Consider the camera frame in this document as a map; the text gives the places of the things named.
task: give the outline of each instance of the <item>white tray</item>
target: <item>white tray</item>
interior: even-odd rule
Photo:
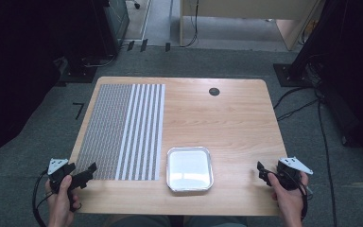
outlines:
[[[174,192],[208,190],[214,183],[208,149],[170,149],[167,153],[166,181]]]

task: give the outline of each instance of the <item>person's right hand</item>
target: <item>person's right hand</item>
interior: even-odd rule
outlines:
[[[70,226],[73,222],[75,214],[69,211],[70,202],[67,196],[67,189],[72,183],[72,177],[67,175],[60,183],[60,191],[58,194],[53,194],[48,198],[48,208],[49,208],[49,225],[48,227],[64,227]],[[49,180],[45,183],[45,191],[47,193],[51,192],[51,186],[49,185]],[[78,199],[78,195],[73,194],[74,203],[71,204],[73,208],[79,209],[81,207],[81,202]]]
[[[302,184],[308,185],[308,176],[304,172],[300,172],[302,176]],[[302,225],[302,209],[303,195],[300,190],[287,191],[279,183],[279,180],[273,173],[268,174],[270,184],[274,189],[272,198],[278,202],[280,216],[286,227],[296,227]]]

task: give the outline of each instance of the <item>striped mat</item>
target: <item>striped mat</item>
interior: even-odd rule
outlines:
[[[159,179],[164,84],[102,84],[76,173],[96,162],[96,180]]]

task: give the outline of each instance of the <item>white tag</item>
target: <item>white tag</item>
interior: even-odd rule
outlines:
[[[283,164],[285,164],[286,166],[297,169],[299,171],[302,171],[302,172],[305,172],[305,173],[308,173],[308,174],[313,174],[314,173],[311,169],[309,169],[302,162],[300,162],[296,157],[293,157],[293,158],[280,158],[279,161],[282,162]]]
[[[48,175],[51,175],[56,170],[60,169],[62,166],[69,162],[67,159],[51,159],[49,162]]]

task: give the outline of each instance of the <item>gray carpet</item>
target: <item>gray carpet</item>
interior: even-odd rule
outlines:
[[[273,63],[290,63],[296,53],[210,49],[137,47],[123,49],[117,60],[99,68],[102,76],[192,77],[263,79],[272,102],[288,88],[281,88]],[[88,103],[94,84],[55,87],[31,116],[23,131],[0,149],[0,226],[37,226],[31,211],[34,183],[51,158],[68,158],[75,144],[86,107],[76,120],[79,106]],[[288,96],[276,110],[279,116],[315,99],[310,89]],[[363,148],[346,148],[333,117],[325,106],[321,115],[329,145],[335,187],[338,226],[363,226]],[[310,177],[314,198],[309,202],[305,226],[333,226],[332,199],[326,154],[317,105],[310,106],[280,122],[289,156],[296,156],[315,172]],[[38,198],[43,197],[43,188]],[[46,204],[40,209],[47,220]],[[77,214],[75,226],[101,226],[107,215]],[[249,226],[282,226],[277,217],[249,217]]]

